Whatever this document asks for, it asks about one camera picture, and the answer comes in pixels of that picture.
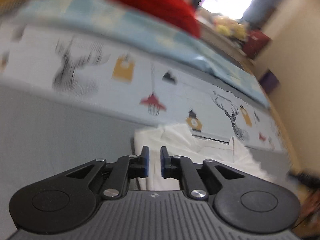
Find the light blue blanket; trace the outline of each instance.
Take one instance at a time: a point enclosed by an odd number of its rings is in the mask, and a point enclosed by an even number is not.
[[[104,0],[32,0],[17,18],[80,28],[134,45],[214,75],[269,107],[254,76],[185,32],[136,10]]]

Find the metal screw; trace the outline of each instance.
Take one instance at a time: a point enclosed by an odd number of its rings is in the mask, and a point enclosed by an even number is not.
[[[197,197],[197,198],[203,198],[207,195],[207,193],[202,189],[195,189],[191,191],[191,196]]]
[[[103,194],[107,197],[116,197],[119,195],[119,191],[113,188],[108,188],[105,191],[103,191]]]

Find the purple object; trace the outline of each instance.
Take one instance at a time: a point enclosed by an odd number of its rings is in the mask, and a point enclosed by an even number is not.
[[[272,90],[275,89],[276,86],[279,84],[279,80],[270,70],[268,70],[262,76],[262,78],[260,78],[259,83],[262,86],[263,90],[267,94],[270,94]]]

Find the yellow tag print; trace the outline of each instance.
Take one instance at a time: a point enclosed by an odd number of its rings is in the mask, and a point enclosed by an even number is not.
[[[133,78],[135,62],[129,56],[121,56],[117,59],[112,78],[130,83]]]
[[[245,123],[247,124],[247,126],[252,127],[252,122],[250,120],[250,116],[249,116],[247,110],[245,110],[243,106],[240,106],[240,110],[241,110],[241,113],[243,115],[243,118],[244,118]]]

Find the person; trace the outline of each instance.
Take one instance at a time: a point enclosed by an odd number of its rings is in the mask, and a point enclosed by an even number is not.
[[[301,206],[293,232],[303,238],[320,235],[320,190],[312,191]]]

